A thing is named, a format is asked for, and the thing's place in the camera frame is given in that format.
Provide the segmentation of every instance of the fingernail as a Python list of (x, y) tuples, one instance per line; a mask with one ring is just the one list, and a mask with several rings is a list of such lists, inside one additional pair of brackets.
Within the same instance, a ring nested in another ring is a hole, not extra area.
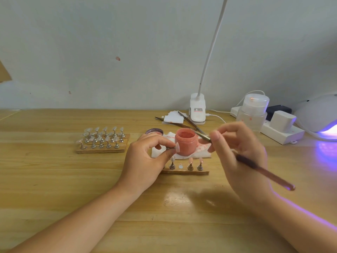
[(214, 141), (214, 140), (218, 140), (220, 138), (219, 136), (219, 132), (218, 131), (212, 131), (210, 133), (210, 137), (211, 137), (211, 140)]

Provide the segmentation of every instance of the hand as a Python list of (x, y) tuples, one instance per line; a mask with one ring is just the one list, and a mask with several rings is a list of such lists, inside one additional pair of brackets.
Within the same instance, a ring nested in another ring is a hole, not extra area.
[(273, 195), (269, 180), (238, 162), (231, 151), (231, 148), (235, 149), (259, 166), (267, 168), (265, 148), (243, 122), (226, 123), (217, 131), (211, 132), (210, 138), (212, 146), (209, 152), (217, 152), (230, 186), (245, 203), (261, 203)]
[(132, 142), (126, 153), (122, 174), (117, 182), (125, 190), (141, 195), (157, 179), (165, 164), (176, 153), (175, 149), (168, 149), (157, 158), (151, 158), (148, 150), (161, 146), (175, 147), (175, 143), (163, 136), (143, 134), (136, 142)]

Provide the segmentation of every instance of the left hand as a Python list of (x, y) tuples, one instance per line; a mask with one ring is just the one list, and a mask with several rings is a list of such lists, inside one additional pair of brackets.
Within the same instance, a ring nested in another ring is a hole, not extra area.
[(126, 153), (122, 174), (116, 185), (133, 194), (141, 195), (157, 179), (165, 164), (176, 153), (175, 149), (168, 149), (157, 158), (151, 158), (148, 150), (160, 145), (175, 147), (175, 143), (159, 135), (141, 135), (132, 142)]

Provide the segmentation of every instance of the right hand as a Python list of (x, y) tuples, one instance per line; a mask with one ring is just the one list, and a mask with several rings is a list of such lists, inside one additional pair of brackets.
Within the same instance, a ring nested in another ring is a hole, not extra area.
[(245, 164), (238, 162), (232, 149), (263, 168), (267, 168), (267, 154), (254, 133), (243, 122), (226, 123), (210, 133), (212, 146), (209, 152), (216, 151), (226, 178), (248, 205), (268, 201), (273, 195), (269, 180)]

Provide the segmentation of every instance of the white wall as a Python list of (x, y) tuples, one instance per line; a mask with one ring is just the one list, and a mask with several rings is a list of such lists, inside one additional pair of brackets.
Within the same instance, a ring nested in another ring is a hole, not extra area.
[[(0, 0), (13, 78), (0, 108), (187, 108), (222, 1)], [(228, 1), (207, 107), (229, 109), (253, 89), (288, 106), (337, 91), (337, 0)]]

